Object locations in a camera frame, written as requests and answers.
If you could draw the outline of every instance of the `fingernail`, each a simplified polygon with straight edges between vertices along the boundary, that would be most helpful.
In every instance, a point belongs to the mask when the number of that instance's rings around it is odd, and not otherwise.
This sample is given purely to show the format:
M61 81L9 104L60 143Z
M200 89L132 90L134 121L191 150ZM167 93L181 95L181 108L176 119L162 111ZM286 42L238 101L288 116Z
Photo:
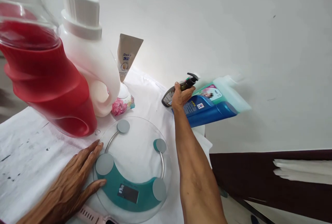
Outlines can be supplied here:
M102 182L99 184L99 186L100 186L100 187L104 187L105 184L106 184L106 181L102 181Z

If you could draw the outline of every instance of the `white cloth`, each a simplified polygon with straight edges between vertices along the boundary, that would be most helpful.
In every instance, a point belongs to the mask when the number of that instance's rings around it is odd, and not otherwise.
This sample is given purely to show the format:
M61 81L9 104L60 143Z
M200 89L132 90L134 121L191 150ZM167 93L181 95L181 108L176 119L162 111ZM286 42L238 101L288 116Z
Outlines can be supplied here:
M122 115L98 119L98 129L87 138L70 138L28 107L0 124L0 219L16 223L27 213L79 150L101 138L108 126L126 116L139 116L162 133L171 158L172 179L161 210L145 223L183 223L179 195L179 167L175 147L174 116L161 104L166 88L141 71L131 68L125 84L135 98L135 108ZM208 160L212 144L194 131ZM92 173L87 184L92 181ZM87 204L105 214L96 195Z
M332 185L332 161L275 159L275 175L291 181Z

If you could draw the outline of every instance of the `hand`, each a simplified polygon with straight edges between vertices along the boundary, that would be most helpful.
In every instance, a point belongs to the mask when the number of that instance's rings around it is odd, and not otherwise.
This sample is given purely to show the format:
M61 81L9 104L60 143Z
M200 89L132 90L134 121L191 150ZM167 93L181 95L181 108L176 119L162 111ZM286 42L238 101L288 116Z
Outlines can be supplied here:
M66 223L92 194L106 184L105 179L97 180L82 191L103 148L103 143L98 145L98 142L93 142L73 156L41 201L17 224Z
M182 108L184 104L191 98L196 88L193 86L181 92L181 86L178 82L175 83L174 87L175 92L172 99L172 107L173 109Z

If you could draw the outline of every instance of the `white detergent bottle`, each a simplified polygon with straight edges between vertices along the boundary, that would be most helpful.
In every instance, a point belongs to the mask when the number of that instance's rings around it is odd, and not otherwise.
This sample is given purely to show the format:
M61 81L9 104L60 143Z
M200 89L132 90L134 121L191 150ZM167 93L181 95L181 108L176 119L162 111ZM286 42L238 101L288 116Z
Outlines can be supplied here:
M120 76L101 37L99 0L63 0L63 4L60 38L65 53L89 84L95 115L104 117L118 97Z

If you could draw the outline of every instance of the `blue bottle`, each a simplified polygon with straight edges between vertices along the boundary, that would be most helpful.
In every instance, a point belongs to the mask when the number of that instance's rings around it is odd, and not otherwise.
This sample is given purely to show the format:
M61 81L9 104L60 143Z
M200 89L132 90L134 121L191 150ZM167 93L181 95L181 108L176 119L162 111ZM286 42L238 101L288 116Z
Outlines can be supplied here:
M238 115L235 108L227 101L214 105L204 96L195 95L184 105L184 111L191 127L196 127Z

